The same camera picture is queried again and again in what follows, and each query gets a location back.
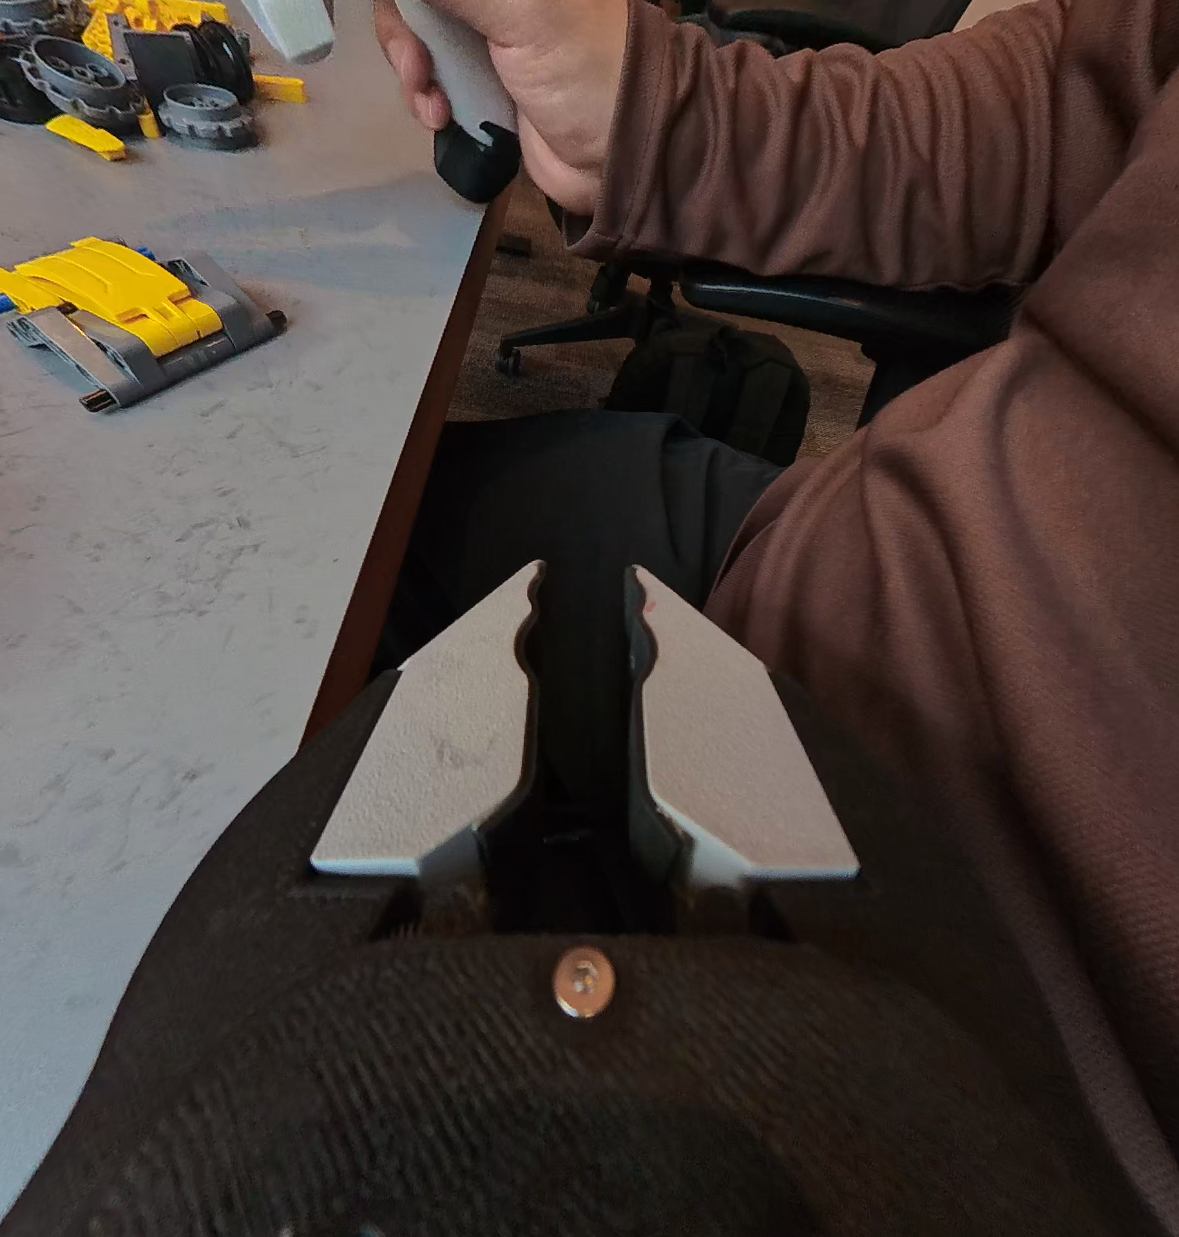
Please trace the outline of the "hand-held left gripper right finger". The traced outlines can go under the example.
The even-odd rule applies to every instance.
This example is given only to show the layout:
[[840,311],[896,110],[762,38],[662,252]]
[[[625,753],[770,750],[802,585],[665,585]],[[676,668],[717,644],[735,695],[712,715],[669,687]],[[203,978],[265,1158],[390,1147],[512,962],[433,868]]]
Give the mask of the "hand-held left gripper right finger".
[[849,882],[860,858],[770,672],[643,565],[625,572],[628,839],[673,889]]

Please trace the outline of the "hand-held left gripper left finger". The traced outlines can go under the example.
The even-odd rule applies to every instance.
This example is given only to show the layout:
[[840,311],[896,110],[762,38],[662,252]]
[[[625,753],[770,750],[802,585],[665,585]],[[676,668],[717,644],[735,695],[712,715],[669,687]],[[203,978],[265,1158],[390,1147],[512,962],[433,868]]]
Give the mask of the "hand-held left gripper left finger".
[[309,855],[335,877],[480,879],[488,829],[530,792],[532,560],[400,666]]

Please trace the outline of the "yellow grey brick assembly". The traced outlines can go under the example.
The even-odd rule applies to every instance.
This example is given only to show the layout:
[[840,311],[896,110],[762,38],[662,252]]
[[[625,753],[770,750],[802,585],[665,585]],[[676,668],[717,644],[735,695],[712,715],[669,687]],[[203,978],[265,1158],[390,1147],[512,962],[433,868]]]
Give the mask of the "yellow grey brick assembly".
[[0,320],[24,347],[69,365],[91,412],[131,408],[281,335],[209,255],[160,260],[145,247],[87,237],[0,266]]

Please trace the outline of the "person's right forearm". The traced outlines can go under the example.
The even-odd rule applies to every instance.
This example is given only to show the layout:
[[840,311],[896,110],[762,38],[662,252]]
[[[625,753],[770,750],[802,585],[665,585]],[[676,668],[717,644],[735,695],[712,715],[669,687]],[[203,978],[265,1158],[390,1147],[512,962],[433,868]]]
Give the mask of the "person's right forearm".
[[896,288],[1179,281],[1179,2],[1025,2],[771,57],[633,4],[578,253]]

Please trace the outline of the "person's right hand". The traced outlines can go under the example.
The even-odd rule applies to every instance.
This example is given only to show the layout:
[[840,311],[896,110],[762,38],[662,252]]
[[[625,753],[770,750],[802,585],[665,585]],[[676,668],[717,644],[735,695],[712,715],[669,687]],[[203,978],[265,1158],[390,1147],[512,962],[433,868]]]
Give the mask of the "person's right hand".
[[521,158],[544,194],[593,213],[628,37],[625,1],[441,1],[484,37],[517,113]]

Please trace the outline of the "person's black trousers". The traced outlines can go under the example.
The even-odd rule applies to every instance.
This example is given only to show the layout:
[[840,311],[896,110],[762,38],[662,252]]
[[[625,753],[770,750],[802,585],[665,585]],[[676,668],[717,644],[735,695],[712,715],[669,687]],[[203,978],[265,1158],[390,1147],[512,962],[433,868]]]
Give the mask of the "person's black trousers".
[[694,604],[781,469],[669,412],[564,409],[447,423],[371,672],[400,666],[520,565],[546,564],[538,665],[550,688],[622,673],[624,568]]

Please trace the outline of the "black backpack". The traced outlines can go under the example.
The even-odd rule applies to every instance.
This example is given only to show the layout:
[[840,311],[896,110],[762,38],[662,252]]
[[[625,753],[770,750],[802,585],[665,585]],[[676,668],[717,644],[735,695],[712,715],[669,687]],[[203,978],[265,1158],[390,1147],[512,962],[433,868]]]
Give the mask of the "black backpack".
[[671,414],[700,434],[785,467],[803,443],[811,385],[780,338],[705,318],[657,328],[635,343],[603,407]]

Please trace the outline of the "pile of wheels and beams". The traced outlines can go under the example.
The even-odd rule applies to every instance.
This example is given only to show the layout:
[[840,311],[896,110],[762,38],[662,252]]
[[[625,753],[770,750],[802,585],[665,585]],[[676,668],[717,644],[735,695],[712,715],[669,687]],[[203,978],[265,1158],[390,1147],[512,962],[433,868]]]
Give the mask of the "pile of wheels and beams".
[[219,2],[0,1],[0,118],[255,146],[251,44]]

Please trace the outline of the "black mesh office chair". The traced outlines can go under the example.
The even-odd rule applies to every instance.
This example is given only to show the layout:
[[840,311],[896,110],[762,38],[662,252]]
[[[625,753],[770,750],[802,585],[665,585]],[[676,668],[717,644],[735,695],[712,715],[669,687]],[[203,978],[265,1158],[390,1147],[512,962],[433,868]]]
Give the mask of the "black mesh office chair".
[[766,280],[715,265],[633,256],[599,267],[582,317],[503,335],[494,365],[516,376],[521,347],[617,338],[639,342],[655,325],[676,320],[675,289],[695,310],[856,342],[873,363],[858,427],[898,394],[1003,339],[1024,294],[1003,284],[900,289],[807,274]]

